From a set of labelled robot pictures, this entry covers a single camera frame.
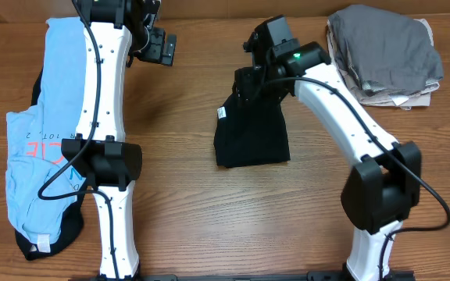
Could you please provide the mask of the black t-shirt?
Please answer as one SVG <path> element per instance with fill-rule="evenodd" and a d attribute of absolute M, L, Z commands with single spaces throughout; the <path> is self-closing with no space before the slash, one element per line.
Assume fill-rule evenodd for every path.
<path fill-rule="evenodd" d="M 238 105 L 232 94 L 217 110 L 216 164 L 225 168 L 287 162 L 288 133 L 278 105 Z"/>

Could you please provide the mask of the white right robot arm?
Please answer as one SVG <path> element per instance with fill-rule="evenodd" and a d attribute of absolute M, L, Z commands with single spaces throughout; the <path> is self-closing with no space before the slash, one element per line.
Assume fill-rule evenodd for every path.
<path fill-rule="evenodd" d="M 293 37 L 284 16 L 259 24 L 243 49 L 252 66 L 235 74 L 239 108 L 267 109 L 291 94 L 324 125 L 350 166 L 341 205 L 354 226 L 352 250 L 339 271 L 311 271 L 308 280 L 413 280 L 388 262 L 395 235 L 420 199 L 421 154 L 382 129 L 345 86 L 316 42 Z"/>

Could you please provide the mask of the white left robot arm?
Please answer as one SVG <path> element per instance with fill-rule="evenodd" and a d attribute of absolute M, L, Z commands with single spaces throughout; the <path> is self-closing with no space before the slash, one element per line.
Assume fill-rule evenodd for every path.
<path fill-rule="evenodd" d="M 84 23 L 84 99 L 74 137 L 62 154 L 85 178 L 94 196 L 102 243 L 98 280 L 139 280 L 132 203 L 142 150 L 126 141 L 123 124 L 125 72 L 134 59 L 173 64 L 177 38 L 155 26 L 160 0 L 75 1 Z"/>

